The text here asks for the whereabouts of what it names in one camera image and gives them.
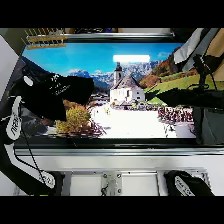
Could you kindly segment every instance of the blue sky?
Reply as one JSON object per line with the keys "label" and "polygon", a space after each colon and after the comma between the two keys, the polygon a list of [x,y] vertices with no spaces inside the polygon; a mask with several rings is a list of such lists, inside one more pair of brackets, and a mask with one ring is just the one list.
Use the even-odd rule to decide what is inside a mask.
{"label": "blue sky", "polygon": [[113,55],[150,56],[150,61],[166,60],[180,43],[67,43],[63,48],[25,50],[23,56],[35,62],[45,70],[67,75],[69,70],[87,70],[90,74],[96,70],[113,72],[116,63]]}

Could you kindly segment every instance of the church tower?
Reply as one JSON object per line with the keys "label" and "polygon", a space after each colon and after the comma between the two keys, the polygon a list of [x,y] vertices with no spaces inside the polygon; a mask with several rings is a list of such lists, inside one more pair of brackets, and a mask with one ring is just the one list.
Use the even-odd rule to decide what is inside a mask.
{"label": "church tower", "polygon": [[117,82],[123,78],[124,78],[124,73],[122,72],[122,67],[120,66],[120,62],[117,62],[117,67],[114,71],[114,85],[116,85]]}

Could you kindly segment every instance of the television screen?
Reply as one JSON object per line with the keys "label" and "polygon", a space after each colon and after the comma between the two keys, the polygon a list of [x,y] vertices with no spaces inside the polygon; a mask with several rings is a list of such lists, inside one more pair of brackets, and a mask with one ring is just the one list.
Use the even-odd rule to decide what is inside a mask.
{"label": "television screen", "polygon": [[195,70],[178,73],[173,54],[181,45],[67,43],[64,48],[25,49],[17,63],[21,67],[39,69],[40,76],[47,71],[92,78],[95,88],[86,105],[63,100],[66,122],[39,118],[23,107],[24,132],[49,138],[195,138],[192,109],[171,108],[156,97],[199,79]]}

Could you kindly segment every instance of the church roof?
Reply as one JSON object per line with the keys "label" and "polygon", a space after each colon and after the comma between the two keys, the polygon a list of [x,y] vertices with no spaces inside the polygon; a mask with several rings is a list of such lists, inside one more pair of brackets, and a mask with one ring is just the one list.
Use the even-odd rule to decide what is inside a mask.
{"label": "church roof", "polygon": [[139,89],[141,88],[138,82],[131,76],[126,75],[123,79],[119,80],[112,88],[114,89],[121,89],[121,88],[131,88],[131,89]]}

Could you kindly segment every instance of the church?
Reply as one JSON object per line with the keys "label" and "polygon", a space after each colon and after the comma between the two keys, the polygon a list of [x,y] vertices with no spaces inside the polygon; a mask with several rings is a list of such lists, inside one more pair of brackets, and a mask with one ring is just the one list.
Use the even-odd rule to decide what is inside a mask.
{"label": "church", "polygon": [[132,100],[145,101],[145,93],[131,75],[124,76],[122,67],[117,62],[114,71],[114,86],[110,89],[110,102],[121,103]]}

